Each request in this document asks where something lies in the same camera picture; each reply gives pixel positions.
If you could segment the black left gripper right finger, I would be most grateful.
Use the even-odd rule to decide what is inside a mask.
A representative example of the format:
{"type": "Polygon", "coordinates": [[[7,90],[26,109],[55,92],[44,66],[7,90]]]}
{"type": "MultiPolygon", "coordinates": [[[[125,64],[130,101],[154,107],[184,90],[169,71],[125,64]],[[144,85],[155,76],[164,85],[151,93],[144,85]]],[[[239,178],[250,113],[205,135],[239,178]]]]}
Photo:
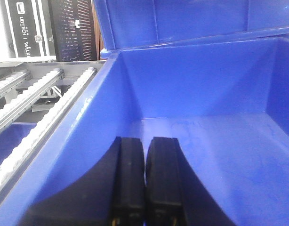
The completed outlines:
{"type": "Polygon", "coordinates": [[[154,137],[146,159],[148,226],[233,226],[186,160],[177,138],[154,137]]]}

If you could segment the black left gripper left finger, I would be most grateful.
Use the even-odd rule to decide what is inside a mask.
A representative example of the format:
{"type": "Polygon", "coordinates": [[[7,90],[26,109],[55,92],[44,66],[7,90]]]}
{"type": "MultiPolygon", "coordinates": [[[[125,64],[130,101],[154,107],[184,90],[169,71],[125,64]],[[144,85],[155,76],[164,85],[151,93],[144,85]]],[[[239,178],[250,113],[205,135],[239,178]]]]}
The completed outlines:
{"type": "Polygon", "coordinates": [[[116,137],[103,157],[61,191],[33,203],[21,226],[141,226],[144,152],[139,138],[116,137]]]}

